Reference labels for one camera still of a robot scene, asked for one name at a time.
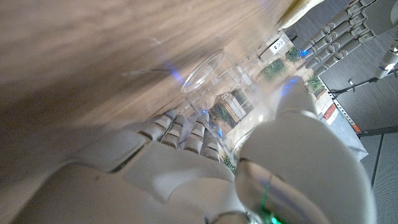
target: second robotic hand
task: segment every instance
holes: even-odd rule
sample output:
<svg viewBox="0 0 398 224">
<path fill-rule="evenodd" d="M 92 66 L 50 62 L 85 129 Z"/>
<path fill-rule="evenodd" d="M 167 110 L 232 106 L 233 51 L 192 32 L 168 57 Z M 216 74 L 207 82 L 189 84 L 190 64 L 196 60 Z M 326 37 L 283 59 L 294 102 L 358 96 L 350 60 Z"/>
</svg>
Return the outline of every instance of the second robotic hand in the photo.
<svg viewBox="0 0 398 224">
<path fill-rule="evenodd" d="M 360 35 L 357 39 L 353 39 L 348 44 L 346 44 L 344 47 L 342 47 L 334 56 L 330 57 L 325 64 L 323 64 L 321 67 L 319 67 L 317 70 L 314 71 L 313 75 L 314 76 L 319 76 L 326 70 L 328 70 L 330 67 L 334 66 L 337 62 L 339 62 L 341 59 L 345 58 L 349 53 L 357 49 L 362 43 L 368 41 L 369 39 L 373 38 L 373 33 L 371 30 L 363 32 L 362 35 Z"/>
<path fill-rule="evenodd" d="M 360 42 L 357 40 L 352 40 L 350 41 L 346 46 L 341 48 L 334 56 L 330 57 L 325 64 L 323 64 L 321 67 L 316 69 L 313 73 L 314 77 L 320 76 L 322 73 L 327 71 L 330 67 L 334 66 L 337 62 L 339 62 L 341 59 L 345 58 L 349 53 L 354 51 L 357 47 L 361 45 Z"/>
</svg>

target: clear plastic cup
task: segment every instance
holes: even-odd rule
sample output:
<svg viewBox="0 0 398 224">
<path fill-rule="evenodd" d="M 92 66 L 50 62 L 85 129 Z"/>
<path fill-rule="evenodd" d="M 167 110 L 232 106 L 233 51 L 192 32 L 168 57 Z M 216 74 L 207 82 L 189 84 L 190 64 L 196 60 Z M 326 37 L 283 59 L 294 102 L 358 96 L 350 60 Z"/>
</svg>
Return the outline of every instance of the clear plastic cup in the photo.
<svg viewBox="0 0 398 224">
<path fill-rule="evenodd" d="M 208 113 L 206 128 L 235 163 L 239 145 L 266 117 L 255 97 L 255 87 L 243 75 L 232 56 L 220 50 L 199 64 L 187 78 L 182 93 L 201 117 Z"/>
</svg>

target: wood grain surface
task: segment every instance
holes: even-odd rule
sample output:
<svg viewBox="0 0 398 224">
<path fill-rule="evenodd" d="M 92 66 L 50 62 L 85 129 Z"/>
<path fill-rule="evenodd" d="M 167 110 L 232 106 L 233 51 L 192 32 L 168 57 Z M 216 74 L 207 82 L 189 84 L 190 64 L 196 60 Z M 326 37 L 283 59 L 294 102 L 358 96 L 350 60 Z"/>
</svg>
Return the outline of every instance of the wood grain surface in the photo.
<svg viewBox="0 0 398 224">
<path fill-rule="evenodd" d="M 181 103 L 205 57 L 243 61 L 293 1 L 1 1 L 0 220 L 71 153 Z"/>
</svg>

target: power strip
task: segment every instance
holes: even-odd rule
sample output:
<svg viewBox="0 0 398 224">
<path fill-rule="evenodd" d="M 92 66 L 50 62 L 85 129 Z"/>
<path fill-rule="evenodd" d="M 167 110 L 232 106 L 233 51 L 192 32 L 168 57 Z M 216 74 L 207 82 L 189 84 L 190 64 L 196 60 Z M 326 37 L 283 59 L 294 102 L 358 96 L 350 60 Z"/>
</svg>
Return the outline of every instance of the power strip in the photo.
<svg viewBox="0 0 398 224">
<path fill-rule="evenodd" d="M 286 42 L 282 38 L 279 38 L 264 53 L 260 55 L 261 60 L 263 62 L 267 61 L 274 54 L 280 51 L 284 45 L 286 45 Z"/>
</svg>

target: robotic hand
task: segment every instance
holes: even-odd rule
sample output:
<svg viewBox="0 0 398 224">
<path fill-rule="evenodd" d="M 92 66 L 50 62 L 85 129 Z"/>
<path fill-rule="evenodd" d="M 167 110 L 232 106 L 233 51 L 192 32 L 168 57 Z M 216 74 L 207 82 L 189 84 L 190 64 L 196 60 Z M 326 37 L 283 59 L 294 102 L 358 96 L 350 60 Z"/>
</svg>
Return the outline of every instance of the robotic hand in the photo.
<svg viewBox="0 0 398 224">
<path fill-rule="evenodd" d="M 364 168 L 316 117 L 303 80 L 282 95 L 276 119 L 244 143 L 235 175 L 206 135 L 208 116 L 177 150 L 188 125 L 169 111 L 76 152 L 13 223 L 375 223 Z"/>
<path fill-rule="evenodd" d="M 334 53 L 321 67 L 314 71 L 313 75 L 319 76 L 335 63 L 344 59 L 362 43 L 397 25 L 398 1 L 354 0 L 302 47 L 300 53 L 303 58 L 317 54 L 305 67 L 312 68 Z M 380 69 L 376 73 L 378 79 L 386 76 L 398 62 L 397 47 L 398 32 L 391 49 L 380 63 Z"/>
</svg>

